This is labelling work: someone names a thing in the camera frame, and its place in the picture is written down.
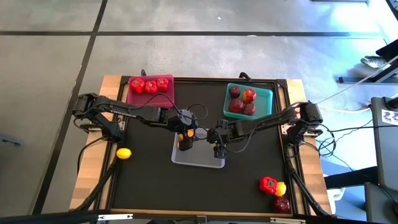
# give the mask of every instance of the gray floor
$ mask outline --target gray floor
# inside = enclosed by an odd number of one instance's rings
[[[92,30],[100,4],[0,1],[0,30]],[[109,1],[100,30],[379,32],[379,27],[363,3],[117,0]],[[30,212],[87,43],[88,37],[0,36],[0,133],[25,141],[23,147],[0,143],[0,182],[6,183],[0,185],[0,216]],[[378,37],[97,37],[80,92],[98,92],[103,75],[137,75],[142,68],[178,77],[236,77],[245,71],[253,78],[302,79],[307,98],[316,102],[346,87],[336,83],[338,76],[371,72],[359,59],[383,45]],[[361,85],[323,106],[357,110],[372,96],[396,92],[396,86]],[[369,113],[322,112],[331,129],[371,119]],[[70,126],[44,212],[68,209],[85,139]],[[339,141],[336,155],[353,168],[372,166],[373,144],[372,132],[360,130]]]

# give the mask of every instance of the teal tray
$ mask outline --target teal tray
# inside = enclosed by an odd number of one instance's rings
[[[247,88],[252,88],[257,93],[256,99],[253,103],[256,105],[256,111],[252,116],[240,114],[240,113],[232,113],[228,111],[229,103],[231,102],[232,98],[229,95],[229,89],[232,86],[238,86],[241,89],[241,95],[239,99],[242,100],[243,91]],[[224,101],[224,115],[230,118],[238,118],[238,119],[245,119],[245,120],[253,120],[257,118],[261,118],[266,115],[270,115],[272,113],[272,96],[273,92],[270,90],[266,90],[263,88],[256,88],[251,86],[239,85],[235,83],[229,83],[226,87],[225,93],[225,101]]]

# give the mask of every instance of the pink tray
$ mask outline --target pink tray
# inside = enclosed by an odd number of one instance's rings
[[[133,76],[129,79],[129,93],[127,94],[127,103],[140,106],[143,105],[145,102],[149,100],[153,95],[148,93],[137,94],[134,93],[133,90],[130,88],[130,84],[136,78],[141,78],[145,82],[149,81],[157,81],[159,78],[166,78],[169,81],[169,89],[165,92],[167,96],[173,101],[174,103],[174,77],[173,75],[148,75],[148,76]],[[147,105],[149,106],[164,106],[164,107],[172,107],[173,104],[164,96],[156,96],[153,98]]]

